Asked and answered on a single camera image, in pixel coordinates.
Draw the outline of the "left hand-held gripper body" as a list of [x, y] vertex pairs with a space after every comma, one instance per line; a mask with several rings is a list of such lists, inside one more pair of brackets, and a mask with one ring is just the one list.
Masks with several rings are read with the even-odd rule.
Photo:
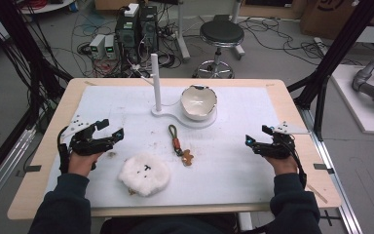
[[69, 147], [81, 156], [90, 156], [112, 149], [116, 143], [112, 145], [108, 141], [109, 136], [93, 138], [95, 132], [93, 123], [83, 119], [80, 115], [76, 115], [70, 121], [70, 124], [60, 131], [60, 138], [71, 137]]

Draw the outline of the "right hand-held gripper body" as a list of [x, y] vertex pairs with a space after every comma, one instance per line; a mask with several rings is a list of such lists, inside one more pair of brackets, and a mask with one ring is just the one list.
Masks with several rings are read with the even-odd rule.
[[295, 135], [308, 135], [310, 132], [304, 128], [290, 124], [286, 121], [274, 126], [271, 126], [274, 134], [271, 137], [270, 143], [259, 142], [259, 148], [252, 148], [255, 154], [263, 157], [271, 157], [275, 159], [286, 159], [292, 156], [294, 159], [298, 158], [295, 146]]

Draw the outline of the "person's right hand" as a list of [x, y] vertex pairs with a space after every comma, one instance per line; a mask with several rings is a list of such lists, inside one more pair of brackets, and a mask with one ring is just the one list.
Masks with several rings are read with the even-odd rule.
[[292, 157], [287, 157], [286, 159], [266, 157], [266, 160], [273, 167], [276, 176], [296, 174], [298, 172], [297, 163]]

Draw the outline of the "white table mat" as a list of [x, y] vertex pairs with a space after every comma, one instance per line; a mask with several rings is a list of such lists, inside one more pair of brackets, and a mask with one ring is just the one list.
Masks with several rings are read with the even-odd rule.
[[[91, 86], [81, 96], [74, 113], [93, 123], [108, 119], [109, 126], [94, 133], [108, 137], [123, 128], [125, 136], [98, 160], [90, 174], [87, 198], [93, 208], [164, 207], [184, 205], [233, 205], [265, 203], [273, 196], [273, 171], [245, 145], [249, 135], [270, 141], [262, 126], [279, 124], [264, 88], [217, 87], [217, 118], [204, 129], [191, 129], [171, 117], [155, 117], [150, 86]], [[163, 87], [162, 104], [174, 104], [183, 90]], [[177, 128], [181, 149], [194, 156], [185, 167], [172, 147], [168, 126]], [[149, 153], [170, 170], [166, 188], [154, 195], [131, 195], [118, 180], [125, 161]]]

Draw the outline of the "black tape strip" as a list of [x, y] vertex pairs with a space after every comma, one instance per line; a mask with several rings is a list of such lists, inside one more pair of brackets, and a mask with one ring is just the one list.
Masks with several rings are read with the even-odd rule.
[[34, 173], [34, 172], [40, 172], [41, 165], [34, 165], [34, 166], [27, 166], [22, 170], [18, 170], [16, 172], [17, 177], [24, 177], [27, 173]]
[[326, 171], [329, 175], [335, 174], [334, 169], [333, 168], [328, 168], [325, 164], [314, 163], [314, 168], [315, 168], [315, 170]]

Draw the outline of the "white fluffy plush pouch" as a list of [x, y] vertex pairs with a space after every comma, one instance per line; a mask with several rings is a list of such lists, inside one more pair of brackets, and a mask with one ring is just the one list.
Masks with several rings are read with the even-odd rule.
[[148, 197], [166, 188], [170, 170], [159, 157], [142, 153], [127, 159], [118, 174], [130, 194]]

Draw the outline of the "thin wooden stick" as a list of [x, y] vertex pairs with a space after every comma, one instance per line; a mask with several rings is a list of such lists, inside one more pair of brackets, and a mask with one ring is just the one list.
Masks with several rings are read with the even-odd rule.
[[321, 195], [311, 184], [307, 184], [307, 187], [310, 189], [310, 191], [312, 191], [317, 197], [319, 197], [321, 199], [321, 201], [324, 203], [324, 204], [327, 204], [328, 203], [328, 200], [323, 196]]

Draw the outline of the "white stand with pole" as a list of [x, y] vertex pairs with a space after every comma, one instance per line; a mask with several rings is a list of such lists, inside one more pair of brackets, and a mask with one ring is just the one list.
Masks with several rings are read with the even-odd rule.
[[169, 105], [162, 104], [158, 55], [152, 54], [150, 56], [150, 59], [152, 67], [152, 80], [148, 80], [144, 76], [142, 76], [142, 79], [152, 85], [154, 89], [155, 105], [151, 109], [152, 114], [155, 117], [171, 117], [178, 121], [181, 125], [191, 129], [204, 129], [211, 126], [217, 118], [217, 106], [215, 112], [209, 119], [204, 121], [194, 121], [187, 118], [182, 111], [180, 105], [180, 98], [182, 93], [177, 96], [178, 101], [176, 103]]

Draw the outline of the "grey bench power supply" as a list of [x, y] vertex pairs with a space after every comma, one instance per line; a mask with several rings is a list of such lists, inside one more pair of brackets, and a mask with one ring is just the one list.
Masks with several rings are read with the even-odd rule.
[[98, 34], [90, 43], [90, 49], [94, 59], [103, 59], [105, 55], [105, 36], [103, 34]]
[[116, 44], [115, 36], [110, 34], [105, 36], [104, 41], [105, 54], [108, 59], [115, 59], [116, 55]]

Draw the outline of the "white floor board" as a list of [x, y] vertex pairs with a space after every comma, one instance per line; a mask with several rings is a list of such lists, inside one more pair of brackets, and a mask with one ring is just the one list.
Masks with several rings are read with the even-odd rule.
[[374, 134], [374, 101], [352, 88], [354, 76], [361, 69], [362, 66], [340, 64], [332, 74], [332, 81], [360, 129], [366, 134]]

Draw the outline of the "white power adapter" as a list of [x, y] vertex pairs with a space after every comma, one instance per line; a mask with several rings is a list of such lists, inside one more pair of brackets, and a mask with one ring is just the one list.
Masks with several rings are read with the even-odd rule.
[[130, 3], [126, 10], [124, 11], [124, 16], [129, 18], [134, 18], [138, 13], [139, 5], [136, 3]]

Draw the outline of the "cardboard box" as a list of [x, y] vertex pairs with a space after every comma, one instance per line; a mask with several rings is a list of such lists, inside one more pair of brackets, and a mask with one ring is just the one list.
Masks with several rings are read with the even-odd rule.
[[359, 9], [358, 19], [363, 18], [369, 11], [360, 6], [362, 0], [307, 0], [306, 9], [300, 19], [302, 34], [335, 39], [356, 9]]

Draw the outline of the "gingerbread man keychain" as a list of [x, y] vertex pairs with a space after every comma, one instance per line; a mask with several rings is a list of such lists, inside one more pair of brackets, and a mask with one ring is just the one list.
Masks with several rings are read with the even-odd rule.
[[192, 165], [194, 156], [191, 154], [189, 149], [181, 149], [181, 144], [177, 134], [177, 128], [174, 125], [169, 125], [168, 131], [171, 136], [173, 151], [181, 159], [181, 162], [185, 167], [190, 167]]

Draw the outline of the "aluminium rail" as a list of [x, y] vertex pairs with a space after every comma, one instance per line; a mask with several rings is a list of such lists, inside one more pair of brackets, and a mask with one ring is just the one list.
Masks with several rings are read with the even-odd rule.
[[339, 217], [345, 227], [348, 234], [363, 234], [359, 222], [355, 216], [355, 212], [351, 206], [349, 198], [343, 188], [342, 182], [338, 177], [336, 168], [332, 162], [331, 156], [326, 148], [325, 143], [319, 139], [319, 136], [314, 133], [314, 116], [310, 110], [302, 110], [298, 108], [299, 113], [307, 127], [311, 132], [311, 137], [313, 139], [314, 146], [318, 150], [318, 155], [320, 156], [323, 164], [326, 166], [326, 171], [330, 176], [332, 184], [337, 191], [338, 197], [341, 200], [341, 205], [336, 208]]
[[0, 191], [15, 170], [20, 159], [28, 149], [36, 136], [36, 129], [24, 130], [16, 141], [11, 144], [9, 151], [4, 154], [4, 160], [0, 164]]

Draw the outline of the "black frame post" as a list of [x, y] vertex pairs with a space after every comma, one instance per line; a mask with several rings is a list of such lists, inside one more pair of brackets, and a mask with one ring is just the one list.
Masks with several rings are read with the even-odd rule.
[[0, 147], [1, 166], [6, 158], [5, 153], [9, 152], [21, 132], [30, 129], [38, 120], [39, 108], [49, 99], [61, 98], [65, 89], [59, 81], [69, 83], [73, 77], [60, 69], [56, 63], [51, 64], [44, 58], [30, 30], [25, 25], [15, 0], [0, 0], [0, 22], [16, 47], [13, 49], [0, 33], [0, 49], [10, 60], [29, 92], [28, 109]]
[[327, 83], [334, 70], [373, 18], [374, 0], [359, 0], [358, 5], [343, 25], [318, 67], [308, 77], [287, 87], [290, 93], [303, 88], [301, 94], [294, 99], [295, 104], [303, 110], [308, 110], [314, 98], [317, 99], [313, 132], [320, 141], [323, 141], [322, 120]]

